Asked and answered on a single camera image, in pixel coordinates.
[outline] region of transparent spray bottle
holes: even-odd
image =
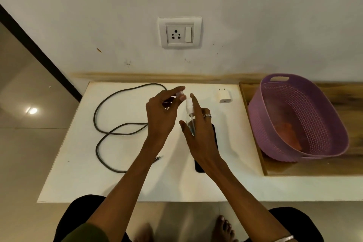
[[[194,109],[193,109],[193,101],[192,98],[187,97],[187,118],[186,123],[192,132],[193,136],[195,135],[195,116],[194,116]]]

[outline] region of person's left hand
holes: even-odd
[[[146,104],[149,139],[164,145],[175,125],[178,107],[187,98],[185,95],[176,97],[175,94],[184,89],[185,86],[178,86],[171,90],[163,90],[149,99]]]

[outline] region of bare foot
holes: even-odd
[[[211,242],[238,242],[237,239],[234,239],[234,230],[232,230],[232,225],[228,222],[228,220],[225,220],[222,215],[217,218],[216,225],[212,232]]]
[[[149,223],[145,224],[138,231],[134,242],[153,242],[154,241],[154,233]]]

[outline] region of electrical outlet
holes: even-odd
[[[185,41],[185,28],[189,27],[192,29],[193,34],[193,26],[194,25],[166,25],[166,35],[169,43],[186,43]]]
[[[196,48],[202,32],[202,18],[158,18],[159,43],[163,48]]]

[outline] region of black smartphone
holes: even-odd
[[[214,124],[212,124],[213,127],[213,131],[214,131],[214,140],[216,142],[216,146],[218,149],[218,143],[217,143],[217,136],[216,136],[216,129],[214,128]],[[195,167],[195,171],[199,172],[199,173],[204,173],[205,171],[202,169],[202,167],[198,164],[198,162],[196,160],[194,160],[194,167]]]

